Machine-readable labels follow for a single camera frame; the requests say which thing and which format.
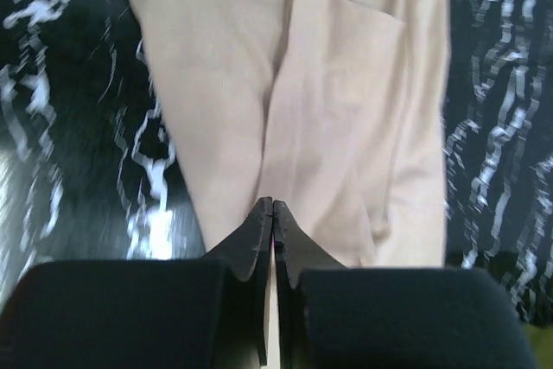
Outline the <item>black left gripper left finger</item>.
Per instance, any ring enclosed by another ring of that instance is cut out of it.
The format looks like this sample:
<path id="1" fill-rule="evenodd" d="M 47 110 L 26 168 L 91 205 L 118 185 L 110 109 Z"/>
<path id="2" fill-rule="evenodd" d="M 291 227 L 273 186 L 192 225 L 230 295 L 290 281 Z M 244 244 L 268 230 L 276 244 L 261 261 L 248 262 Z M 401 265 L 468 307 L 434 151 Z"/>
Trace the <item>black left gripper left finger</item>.
<path id="1" fill-rule="evenodd" d="M 273 202 L 198 259 L 39 264 L 1 314 L 4 368 L 259 368 Z"/>

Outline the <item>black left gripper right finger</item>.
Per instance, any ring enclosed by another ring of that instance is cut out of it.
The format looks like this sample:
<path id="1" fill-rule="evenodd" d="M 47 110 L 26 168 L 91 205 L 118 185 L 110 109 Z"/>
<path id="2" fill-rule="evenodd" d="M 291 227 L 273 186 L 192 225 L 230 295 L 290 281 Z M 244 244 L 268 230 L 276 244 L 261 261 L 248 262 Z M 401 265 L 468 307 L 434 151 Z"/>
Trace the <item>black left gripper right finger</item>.
<path id="1" fill-rule="evenodd" d="M 534 368 L 504 289 L 483 270 L 347 268 L 274 205 L 284 368 Z"/>

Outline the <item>beige t shirt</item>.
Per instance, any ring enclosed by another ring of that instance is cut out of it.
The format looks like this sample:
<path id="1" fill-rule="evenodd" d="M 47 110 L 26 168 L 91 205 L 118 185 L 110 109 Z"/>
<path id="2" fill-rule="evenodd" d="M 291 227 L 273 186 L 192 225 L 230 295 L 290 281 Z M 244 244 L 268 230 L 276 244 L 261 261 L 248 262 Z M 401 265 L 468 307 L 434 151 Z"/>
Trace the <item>beige t shirt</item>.
<path id="1" fill-rule="evenodd" d="M 130 0 L 204 246 L 262 197 L 347 266 L 445 256 L 448 0 Z"/>

